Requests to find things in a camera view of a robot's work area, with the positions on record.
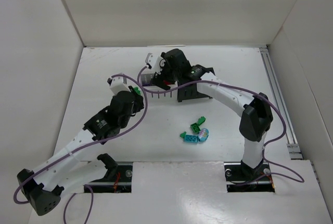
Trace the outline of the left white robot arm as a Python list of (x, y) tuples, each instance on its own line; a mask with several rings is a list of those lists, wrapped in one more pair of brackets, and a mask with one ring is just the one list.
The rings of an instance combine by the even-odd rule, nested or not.
[(147, 95), (129, 86), (89, 119), (63, 149), (35, 169), (17, 174), (19, 189), (38, 216), (52, 211), (67, 193), (94, 180), (111, 179), (117, 162), (103, 145), (122, 135), (131, 117), (147, 111)]

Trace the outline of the green square lego brick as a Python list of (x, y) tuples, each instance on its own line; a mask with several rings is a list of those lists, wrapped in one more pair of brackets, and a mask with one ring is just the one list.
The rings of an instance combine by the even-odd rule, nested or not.
[(198, 134), (201, 131), (201, 129), (197, 123), (192, 123), (190, 125), (190, 128), (194, 134)]

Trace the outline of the green and blue lego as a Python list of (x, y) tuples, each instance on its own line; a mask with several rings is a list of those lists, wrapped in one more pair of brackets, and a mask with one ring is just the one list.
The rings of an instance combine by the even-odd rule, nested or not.
[(141, 95), (141, 91), (139, 89), (139, 87), (133, 87), (133, 90), (138, 94), (138, 95)]

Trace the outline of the red rounded lego brick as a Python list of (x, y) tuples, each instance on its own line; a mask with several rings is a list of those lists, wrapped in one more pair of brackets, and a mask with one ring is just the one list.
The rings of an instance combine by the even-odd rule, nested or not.
[(164, 80), (163, 83), (164, 83), (165, 85), (173, 85), (173, 84), (174, 84), (174, 83), (169, 82), (169, 81), (166, 81), (166, 80)]

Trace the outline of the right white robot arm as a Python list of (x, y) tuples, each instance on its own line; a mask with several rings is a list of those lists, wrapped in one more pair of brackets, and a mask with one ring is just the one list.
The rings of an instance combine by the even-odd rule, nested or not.
[(154, 72), (151, 84), (165, 91), (177, 84), (181, 91), (187, 87), (195, 94), (211, 97), (233, 110), (240, 117), (239, 131), (245, 138), (242, 163), (255, 169), (263, 161), (262, 150), (267, 131), (273, 121), (267, 96), (258, 97), (241, 89), (232, 88), (219, 79), (212, 68), (192, 66), (182, 50), (176, 48), (159, 57), (148, 54), (146, 65)]

